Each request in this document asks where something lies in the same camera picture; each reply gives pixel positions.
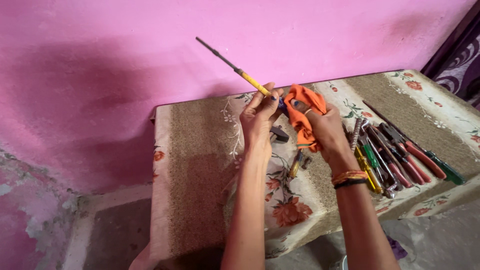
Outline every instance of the hammer head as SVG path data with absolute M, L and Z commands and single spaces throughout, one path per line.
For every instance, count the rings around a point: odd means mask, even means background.
M 277 128 L 277 127 L 274 127 L 272 126 L 272 128 L 270 129 L 270 132 L 272 132 L 273 134 L 276 135 L 276 140 L 277 141 L 280 141 L 280 142 L 288 142 L 288 139 L 290 139 L 290 136 L 285 133 L 285 131 Z

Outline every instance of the left hand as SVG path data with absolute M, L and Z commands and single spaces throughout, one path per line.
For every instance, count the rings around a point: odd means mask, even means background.
M 271 97 L 265 97 L 261 92 L 255 93 L 250 103 L 240 115 L 240 122 L 245 138 L 245 153 L 254 151 L 268 160 L 272 155 L 270 145 L 270 128 L 282 114 L 278 110 L 278 99 L 283 95 L 283 89 L 272 90 L 274 82 L 264 87 L 272 93 Z

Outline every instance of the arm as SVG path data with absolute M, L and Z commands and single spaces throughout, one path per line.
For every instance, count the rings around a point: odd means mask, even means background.
M 308 107 L 292 100 L 292 106 L 305 112 Z M 315 137 L 322 145 L 322 157 L 334 176 L 360 170 L 342 129 L 338 109 L 327 104 L 327 114 L 307 113 Z M 336 190 L 338 211 L 347 249 L 348 268 L 400 270 L 375 213 L 372 198 L 365 184 L 344 186 Z
M 268 83 L 271 91 L 275 84 Z M 237 196 L 222 270 L 265 269 L 264 192 L 268 160 L 272 156 L 269 133 L 281 112 L 276 112 L 283 90 L 272 91 L 271 98 L 258 92 L 240 115 L 245 137 L 244 161 L 240 168 Z

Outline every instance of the hand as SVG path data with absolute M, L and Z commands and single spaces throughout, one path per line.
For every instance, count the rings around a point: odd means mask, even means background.
M 305 113 L 309 107 L 296 99 L 290 101 L 292 107 Z M 327 113 L 320 115 L 309 111 L 305 116 L 312 125 L 313 134 L 320 143 L 325 162 L 330 165 L 334 176 L 350 170 L 359 170 L 359 165 L 343 132 L 340 111 L 331 103 L 326 104 Z
M 272 93 L 265 97 L 257 92 L 240 115 L 240 122 L 245 138 L 245 152 L 255 151 L 263 155 L 266 161 L 272 156 L 270 145 L 270 128 L 282 113 L 278 108 L 278 99 L 283 95 L 283 89 L 273 90 L 275 83 L 270 82 L 264 87 Z

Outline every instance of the black thread bracelet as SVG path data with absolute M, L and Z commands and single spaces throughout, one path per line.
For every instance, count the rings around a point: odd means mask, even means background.
M 365 184 L 367 183 L 367 179 L 347 179 L 339 184 L 336 184 L 334 185 L 334 189 L 338 189 L 338 188 L 341 188 L 343 186 L 349 186 L 349 185 L 353 185 L 353 184 Z

